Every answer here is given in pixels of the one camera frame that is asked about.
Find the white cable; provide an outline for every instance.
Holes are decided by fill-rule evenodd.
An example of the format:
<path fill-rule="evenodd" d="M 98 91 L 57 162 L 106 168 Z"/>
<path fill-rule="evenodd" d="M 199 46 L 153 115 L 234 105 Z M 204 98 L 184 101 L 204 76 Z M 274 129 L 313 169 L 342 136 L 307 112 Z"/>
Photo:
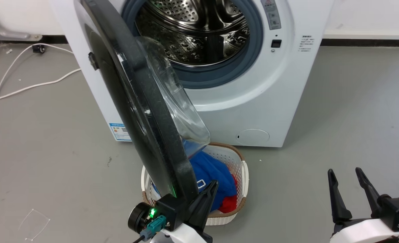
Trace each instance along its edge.
<path fill-rule="evenodd" d="M 66 77 L 68 77 L 69 75 L 71 75 L 71 74 L 73 74 L 73 73 L 76 73 L 76 72 L 78 72 L 78 71 L 81 71 L 81 68 L 75 69 L 74 71 L 69 72 L 69 73 L 66 74 L 65 76 L 63 76 L 63 77 L 61 77 L 61 78 L 59 78 L 59 79 L 57 79 L 57 80 L 55 80 L 55 81 L 35 84 L 35 85 L 29 86 L 29 87 L 27 87 L 27 88 L 20 89 L 20 90 L 17 90 L 17 91 L 15 91 L 15 92 L 12 92 L 12 93 L 10 93 L 10 94 L 0 96 L 0 100 L 3 99 L 3 98 L 9 97 L 9 96 L 11 96 L 11 95 L 14 95 L 14 94 L 18 94 L 18 93 L 20 93 L 20 92 L 22 92 L 22 91 L 26 91 L 27 89 L 31 89 L 31 88 L 35 88 L 35 87 L 39 87 L 39 86 L 43 86 L 43 85 L 47 85 L 47 84 L 58 83 L 58 82 L 60 82 L 61 80 L 63 80 L 63 79 L 65 79 Z"/>
<path fill-rule="evenodd" d="M 3 84 L 3 81 L 4 81 L 5 78 L 6 78 L 6 75 L 8 74 L 8 72 L 10 71 L 10 69 L 12 68 L 13 64 L 15 64 L 16 60 L 18 60 L 18 58 L 19 58 L 25 51 L 27 51 L 28 49 L 32 48 L 33 46 L 37 46 L 37 45 L 50 46 L 50 47 L 53 47 L 53 48 L 56 48 L 56 49 L 59 49 L 59 50 L 63 50 L 63 51 L 67 51 L 67 52 L 73 54 L 73 52 L 71 52 L 71 51 L 69 51 L 69 50 L 67 50 L 67 49 L 64 49 L 64 48 L 57 47 L 57 46 L 53 46 L 53 45 L 49 45 L 49 44 L 45 44 L 45 43 L 33 44 L 33 45 L 31 45 L 31 46 L 25 48 L 25 49 L 15 58 L 15 60 L 13 60 L 12 64 L 9 66 L 9 68 L 7 69 L 7 71 L 5 72 L 5 74 L 3 75 L 3 78 L 0 80 L 0 88 L 1 88 L 1 86 L 2 86 L 2 84 Z M 18 90 L 18 91 L 12 92 L 12 93 L 10 93 L 10 94 L 8 94 L 8 95 L 2 96 L 2 97 L 0 97 L 0 99 L 3 99 L 3 98 L 5 98 L 5 97 L 9 97 L 9 96 L 11 96 L 11 95 L 17 94 L 17 93 L 19 93 L 19 92 L 22 92 L 22 91 L 24 91 L 24 90 L 31 89 L 31 88 L 34 88 L 34 87 L 37 87 L 37 86 L 42 86 L 42 85 L 51 84 L 51 83 L 57 83 L 57 82 L 61 81 L 62 79 L 66 78 L 67 76 L 69 76 L 70 74 L 73 74 L 74 72 L 77 72 L 77 71 L 79 71 L 79 70 L 80 70 L 80 69 L 76 69 L 76 70 L 74 70 L 74 71 L 68 73 L 67 75 L 63 76 L 62 78 L 60 78 L 60 79 L 58 79 L 58 80 L 55 80 L 55 81 L 52 81 L 52 82 L 41 83 L 41 84 L 33 85 L 33 86 L 30 86 L 30 87 L 27 87 L 27 88 L 24 88 L 24 89 L 20 89 L 20 90 Z"/>

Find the clothes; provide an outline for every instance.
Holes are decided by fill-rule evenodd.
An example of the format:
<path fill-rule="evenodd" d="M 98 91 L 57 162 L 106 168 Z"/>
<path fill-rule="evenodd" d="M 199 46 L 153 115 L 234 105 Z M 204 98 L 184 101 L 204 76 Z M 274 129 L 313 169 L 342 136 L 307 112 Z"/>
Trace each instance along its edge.
<path fill-rule="evenodd" d="M 217 180 L 219 182 L 218 191 L 211 211 L 219 209 L 225 197 L 232 197 L 234 195 L 237 197 L 234 177 L 224 163 L 203 151 L 198 152 L 198 154 L 192 157 L 190 163 L 192 164 L 197 181 L 204 180 L 206 185 L 212 180 Z"/>
<path fill-rule="evenodd" d="M 234 175 L 232 175 L 232 178 L 234 179 L 235 186 L 237 187 L 237 180 L 235 179 Z M 219 208 L 219 211 L 225 214 L 234 211 L 236 208 L 237 208 L 237 195 L 234 195 L 231 197 L 224 198 Z"/>

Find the stainless steel drum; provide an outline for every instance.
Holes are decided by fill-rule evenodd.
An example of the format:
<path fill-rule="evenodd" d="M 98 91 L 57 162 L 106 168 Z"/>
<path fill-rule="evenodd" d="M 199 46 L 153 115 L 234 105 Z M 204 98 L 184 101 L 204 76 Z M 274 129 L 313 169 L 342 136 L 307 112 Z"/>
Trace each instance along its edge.
<path fill-rule="evenodd" d="M 136 17 L 142 36 L 160 42 L 183 66 L 211 66 L 244 47 L 249 27 L 229 0 L 148 0 Z"/>

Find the green led light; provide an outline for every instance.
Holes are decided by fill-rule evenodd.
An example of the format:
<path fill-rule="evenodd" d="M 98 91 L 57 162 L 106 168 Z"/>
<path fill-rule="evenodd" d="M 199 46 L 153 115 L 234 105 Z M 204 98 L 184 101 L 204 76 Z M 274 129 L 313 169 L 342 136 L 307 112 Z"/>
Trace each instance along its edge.
<path fill-rule="evenodd" d="M 150 210 L 150 217 L 153 217 L 155 215 L 156 209 L 151 209 Z"/>
<path fill-rule="evenodd" d="M 177 195 L 175 194 L 175 190 L 174 190 L 174 187 L 172 186 L 172 190 L 173 190 L 173 196 L 174 197 L 177 197 Z"/>

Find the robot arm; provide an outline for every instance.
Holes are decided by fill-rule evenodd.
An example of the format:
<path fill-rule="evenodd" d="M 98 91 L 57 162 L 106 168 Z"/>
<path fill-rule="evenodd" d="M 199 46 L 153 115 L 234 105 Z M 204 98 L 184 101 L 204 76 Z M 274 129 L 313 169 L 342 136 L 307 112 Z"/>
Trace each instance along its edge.
<path fill-rule="evenodd" d="M 387 194 L 380 196 L 362 169 L 356 168 L 355 172 L 368 198 L 372 211 L 371 218 L 352 219 L 352 214 L 346 209 L 340 195 L 336 176 L 330 169 L 328 171 L 330 202 L 335 223 L 330 243 L 398 243 L 399 197 L 391 198 Z"/>
<path fill-rule="evenodd" d="M 136 242 L 152 239 L 152 243 L 212 243 L 204 227 L 217 189 L 218 182 L 213 180 L 190 203 L 171 194 L 156 201 L 154 207 L 139 203 L 128 220 L 128 227 L 140 235 Z"/>

